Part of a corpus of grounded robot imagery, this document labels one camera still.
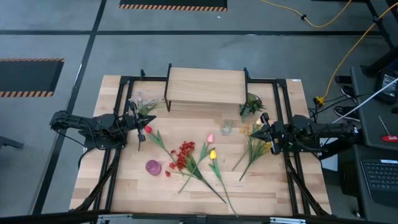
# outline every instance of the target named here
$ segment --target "orange and black hazard stripe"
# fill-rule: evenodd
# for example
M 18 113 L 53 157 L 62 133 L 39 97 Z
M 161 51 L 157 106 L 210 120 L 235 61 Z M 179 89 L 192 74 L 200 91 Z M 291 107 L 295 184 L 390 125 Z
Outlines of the orange and black hazard stripe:
M 53 96 L 63 58 L 0 58 L 0 97 Z
M 120 0 L 121 9 L 226 12 L 227 0 Z

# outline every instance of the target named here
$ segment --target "keyboard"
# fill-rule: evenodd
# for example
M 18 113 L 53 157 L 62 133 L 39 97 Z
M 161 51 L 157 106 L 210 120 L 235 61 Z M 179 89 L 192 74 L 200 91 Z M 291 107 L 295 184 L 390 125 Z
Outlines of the keyboard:
M 398 161 L 364 159 L 361 165 L 372 200 L 398 207 Z

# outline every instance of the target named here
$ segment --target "yellow tulip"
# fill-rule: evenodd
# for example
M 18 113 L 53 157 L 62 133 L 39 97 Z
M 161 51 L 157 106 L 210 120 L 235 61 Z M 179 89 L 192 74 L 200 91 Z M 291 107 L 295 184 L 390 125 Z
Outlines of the yellow tulip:
M 210 159 L 216 159 L 217 158 L 217 153 L 215 150 L 210 151 Z

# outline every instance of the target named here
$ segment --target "cable connector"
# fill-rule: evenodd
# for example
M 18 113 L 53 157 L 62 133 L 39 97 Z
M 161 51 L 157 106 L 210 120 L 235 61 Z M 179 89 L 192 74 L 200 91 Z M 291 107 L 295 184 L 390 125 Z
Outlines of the cable connector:
M 315 103 L 315 105 L 320 108 L 321 106 L 323 106 L 325 104 L 325 98 L 324 97 L 320 97 L 320 96 L 316 96 L 313 99 L 313 102 Z

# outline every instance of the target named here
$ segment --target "black desk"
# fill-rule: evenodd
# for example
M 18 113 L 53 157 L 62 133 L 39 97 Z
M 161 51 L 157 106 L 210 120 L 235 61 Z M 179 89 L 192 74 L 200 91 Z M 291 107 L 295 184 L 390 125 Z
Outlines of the black desk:
M 370 198 L 369 190 L 366 185 L 365 176 L 360 163 L 361 159 L 388 158 L 398 160 L 398 152 L 355 145 L 354 156 L 358 175 L 359 193 L 362 200 L 362 209 L 365 219 L 373 222 L 398 223 L 398 208 L 374 203 Z
M 351 78 L 354 84 L 355 95 L 375 92 L 376 79 L 363 75 L 360 67 L 351 68 Z M 370 96 L 357 98 L 357 104 L 362 103 Z M 380 116 L 383 119 L 391 134 L 398 134 L 398 114 L 391 113 L 391 109 L 396 106 L 397 104 L 389 106 L 377 100 L 370 100 L 358 109 L 365 143 L 365 146 L 354 146 L 359 195 L 361 196 L 358 201 L 362 201 L 359 206 L 362 206 L 365 219 L 373 222 L 398 223 L 398 208 L 374 203 L 370 198 L 360 163 L 361 159 L 398 160 L 398 143 L 381 140 L 381 137 L 387 135 L 387 133 L 378 117 Z

